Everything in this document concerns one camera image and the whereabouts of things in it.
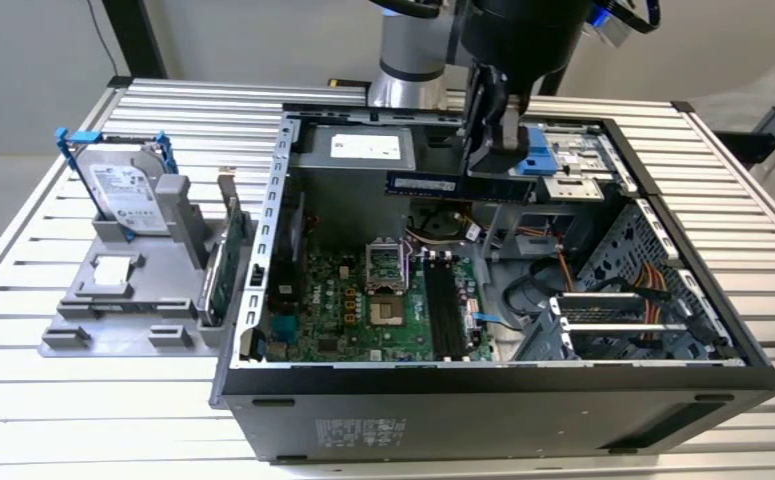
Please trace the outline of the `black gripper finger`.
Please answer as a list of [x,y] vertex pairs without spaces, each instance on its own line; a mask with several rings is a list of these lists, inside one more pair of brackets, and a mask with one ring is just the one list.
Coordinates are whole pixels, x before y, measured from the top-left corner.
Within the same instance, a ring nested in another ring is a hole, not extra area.
[[506,173],[527,156],[522,117],[527,93],[511,89],[505,73],[473,67],[465,101],[465,163],[469,172]]

